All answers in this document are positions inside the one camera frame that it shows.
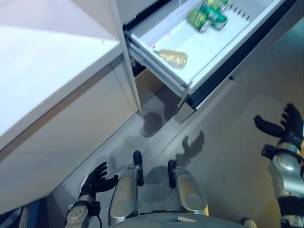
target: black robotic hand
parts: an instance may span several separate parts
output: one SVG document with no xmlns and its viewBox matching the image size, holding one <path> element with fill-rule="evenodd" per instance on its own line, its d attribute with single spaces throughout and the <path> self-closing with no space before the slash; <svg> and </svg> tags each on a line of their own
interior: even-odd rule
<svg viewBox="0 0 304 228">
<path fill-rule="evenodd" d="M 301 114 L 293 104 L 287 104 L 284 111 L 285 113 L 282 113 L 284 120 L 281 121 L 284 129 L 279 125 L 262 119 L 259 115 L 254 119 L 256 127 L 266 134 L 280 137 L 280 142 L 294 144 L 300 150 L 303 141 L 303 119 Z"/>
<path fill-rule="evenodd" d="M 90 195 L 95 201 L 97 192 L 108 191 L 116 186 L 118 176 L 115 175 L 113 178 L 106 180 L 106 169 L 106 162 L 103 162 L 89 174 L 81 188 L 79 198 L 83 195 Z"/>
</svg>

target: soda can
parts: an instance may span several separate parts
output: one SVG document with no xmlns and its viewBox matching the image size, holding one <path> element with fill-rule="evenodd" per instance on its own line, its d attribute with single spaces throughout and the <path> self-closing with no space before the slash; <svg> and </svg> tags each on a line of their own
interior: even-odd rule
<svg viewBox="0 0 304 228">
<path fill-rule="evenodd" d="M 211 26 L 212 21 L 199 9 L 193 9 L 189 15 L 189 22 L 200 32 L 206 32 Z"/>
<path fill-rule="evenodd" d="M 231 5 L 231 0 L 206 0 L 206 3 L 217 11 L 226 11 Z"/>
<path fill-rule="evenodd" d="M 217 30 L 221 30 L 227 24 L 227 17 L 215 10 L 214 8 L 202 4 L 199 8 L 202 13 L 205 13 L 212 20 L 211 26 Z"/>
</svg>

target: white cabinet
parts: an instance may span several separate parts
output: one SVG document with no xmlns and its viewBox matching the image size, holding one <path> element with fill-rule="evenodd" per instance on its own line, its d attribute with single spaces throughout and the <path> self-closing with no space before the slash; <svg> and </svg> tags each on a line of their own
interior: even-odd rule
<svg viewBox="0 0 304 228">
<path fill-rule="evenodd" d="M 107 65 L 6 148 L 0 214 L 48 195 L 133 113 Z"/>
</svg>

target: white drawer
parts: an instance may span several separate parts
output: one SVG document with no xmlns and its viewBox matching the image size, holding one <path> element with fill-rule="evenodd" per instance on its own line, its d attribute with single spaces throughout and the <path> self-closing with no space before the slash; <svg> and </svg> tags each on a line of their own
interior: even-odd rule
<svg viewBox="0 0 304 228">
<path fill-rule="evenodd" d="M 191 10 L 201 3 L 171 0 L 157 10 L 154 7 L 152 13 L 146 9 L 145 15 L 123 27 L 130 56 L 180 96 L 180 106 L 187 103 L 194 110 L 253 53 L 284 15 L 296 8 L 297 1 L 233 0 L 232 7 L 224 12 L 228 17 L 226 26 L 205 33 L 199 33 L 187 21 Z M 295 23 L 284 23 L 282 31 Z M 185 52 L 185 68 L 174 69 L 162 60 L 155 53 L 162 48 Z"/>
</svg>

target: countertop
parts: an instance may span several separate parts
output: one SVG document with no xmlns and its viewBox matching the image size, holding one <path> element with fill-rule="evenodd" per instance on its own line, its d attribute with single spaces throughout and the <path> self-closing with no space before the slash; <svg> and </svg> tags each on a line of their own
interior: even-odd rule
<svg viewBox="0 0 304 228">
<path fill-rule="evenodd" d="M 71 0 L 0 0 L 0 150 L 122 52 Z"/>
</svg>

